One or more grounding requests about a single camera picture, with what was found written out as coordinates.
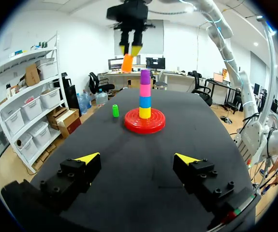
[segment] green cup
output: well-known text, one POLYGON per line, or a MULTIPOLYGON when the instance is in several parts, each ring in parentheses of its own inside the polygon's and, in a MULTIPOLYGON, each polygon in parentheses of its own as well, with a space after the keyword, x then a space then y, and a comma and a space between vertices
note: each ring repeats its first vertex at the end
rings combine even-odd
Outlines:
POLYGON ((113 117, 119 117, 119 110, 118 110, 118 105, 113 105, 113 117))

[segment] purple cup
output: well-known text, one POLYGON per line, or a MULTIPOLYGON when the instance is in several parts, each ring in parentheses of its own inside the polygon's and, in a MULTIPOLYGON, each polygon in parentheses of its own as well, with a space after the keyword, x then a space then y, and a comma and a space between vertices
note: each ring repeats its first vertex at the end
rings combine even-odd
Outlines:
POLYGON ((149 85, 150 84, 150 70, 144 69, 141 70, 141 81, 142 85, 149 85))

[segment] shelf unit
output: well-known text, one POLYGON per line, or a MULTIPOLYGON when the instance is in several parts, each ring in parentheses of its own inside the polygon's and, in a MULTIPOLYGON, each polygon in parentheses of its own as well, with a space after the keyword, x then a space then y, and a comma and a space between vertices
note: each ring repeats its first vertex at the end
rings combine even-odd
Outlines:
POLYGON ((16 140, 18 140, 19 137, 21 137, 29 128, 31 128, 36 122, 38 122, 41 118, 46 116, 48 113, 50 113, 52 110, 54 110, 56 107, 59 105, 65 103, 64 100, 61 100, 59 104, 56 106, 52 107, 51 109, 45 109, 41 114, 36 116, 33 120, 25 123, 22 129, 20 129, 15 135, 11 137, 11 140, 13 143, 15 143, 16 140))
POLYGON ((51 139, 49 141, 47 141, 47 143, 41 147, 38 148, 37 153, 31 158, 31 160, 26 160, 26 158, 23 156, 23 154, 20 153, 20 151, 18 150, 18 148, 15 145, 16 140, 22 136, 24 133, 26 133, 33 125, 35 125, 41 118, 45 117, 49 112, 51 112, 53 109, 55 109, 56 107, 58 107, 61 104, 65 104, 66 107, 68 107, 68 103, 66 100, 66 95, 65 95, 65 91, 63 88, 63 82, 62 82, 62 78, 61 78, 61 72, 60 72, 60 62, 59 62, 59 34, 58 32, 56 32, 56 34, 50 38, 48 41, 49 42, 55 42, 54 46, 51 47, 47 47, 47 48, 39 48, 37 50, 31 50, 25 53, 21 53, 19 55, 16 55, 14 57, 5 59, 0 61, 0 74, 4 73, 4 75, 2 76, 7 76, 8 73, 6 71, 12 69, 12 68, 19 68, 19 69, 24 69, 26 68, 26 62, 27 61, 31 61, 31 60, 35 60, 37 61, 40 58, 47 58, 48 55, 51 55, 50 57, 52 58, 54 56, 54 53, 56 53, 56 61, 57 61, 57 70, 58 70, 58 75, 56 76, 52 76, 49 77, 47 79, 44 79, 42 81, 40 81, 39 83, 27 87, 26 89, 22 90, 21 92, 18 92, 17 94, 15 94, 14 96, 12 96, 10 99, 6 100, 3 104, 0 105, 0 125, 2 127, 2 130, 4 131, 4 134, 6 135, 8 141, 10 142, 12 148, 14 149, 14 151, 17 153, 17 155, 19 156, 19 158, 23 161, 23 163, 33 172, 35 173, 36 171, 34 170, 34 168, 32 167, 33 163, 38 159, 38 157, 42 154, 42 152, 44 152, 44 150, 60 135, 60 131, 58 130, 54 130, 52 128, 49 127, 50 131, 51 131, 51 139), (45 84, 50 84, 52 83, 53 80, 58 79, 59 85, 60 85, 60 90, 61 90, 61 94, 63 97, 63 100, 60 101, 60 103, 54 107, 52 107, 51 109, 44 109, 43 112, 41 114, 39 114, 38 116, 36 116, 33 120, 25 122, 25 125, 23 128, 21 128, 16 134, 12 135, 10 134, 3 118, 1 117, 1 113, 2 111, 7 107, 11 107, 12 104, 15 104, 15 101, 17 99, 19 99, 21 96, 24 96, 25 94, 29 93, 30 91, 32 91, 33 89, 36 89, 38 87, 41 87, 45 84))
POLYGON ((51 129, 50 128, 50 132, 51 132, 51 139, 49 141, 47 141, 47 143, 41 147, 38 148, 38 151, 36 154, 34 154, 34 156, 31 158, 31 160, 29 160, 28 164, 32 165, 38 158, 39 156, 42 154, 42 152, 45 151, 45 149, 47 149, 47 147, 60 135, 60 131, 55 130, 55 129, 51 129))

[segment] ceiling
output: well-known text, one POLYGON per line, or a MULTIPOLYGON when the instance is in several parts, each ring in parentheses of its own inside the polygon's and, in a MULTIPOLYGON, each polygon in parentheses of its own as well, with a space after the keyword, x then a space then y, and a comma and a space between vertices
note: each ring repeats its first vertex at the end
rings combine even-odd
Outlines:
MULTIPOLYGON (((185 11, 188 4, 176 3, 164 4, 159 0, 153 0, 149 9, 157 12, 181 12, 185 11)), ((269 53, 261 23, 254 15, 261 15, 260 11, 249 0, 215 0, 216 5, 223 12, 223 16, 233 30, 232 40, 252 51, 264 63, 269 66, 269 53)), ((29 0, 22 11, 52 10, 70 14, 100 26, 109 26, 114 21, 106 19, 107 8, 120 4, 120 0, 29 0)), ((210 24, 206 23, 204 17, 197 12, 176 15, 148 14, 149 19, 163 19, 171 22, 205 29, 210 24)), ((275 49, 278 65, 278 37, 274 36, 275 49)))

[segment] water bottle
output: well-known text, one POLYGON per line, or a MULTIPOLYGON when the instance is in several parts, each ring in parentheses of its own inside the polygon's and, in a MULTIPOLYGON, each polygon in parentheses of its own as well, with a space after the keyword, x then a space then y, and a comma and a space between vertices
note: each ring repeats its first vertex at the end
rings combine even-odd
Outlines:
POLYGON ((86 93, 85 89, 83 90, 83 95, 86 98, 87 109, 89 109, 91 107, 91 100, 90 100, 89 95, 86 93))
POLYGON ((87 112, 85 97, 83 95, 78 94, 78 93, 76 95, 77 95, 77 100, 79 102, 79 107, 80 107, 81 114, 84 115, 87 112))
POLYGON ((99 89, 99 93, 96 94, 96 104, 97 107, 100 108, 102 107, 104 104, 106 104, 108 102, 108 94, 107 93, 102 93, 102 89, 99 89))

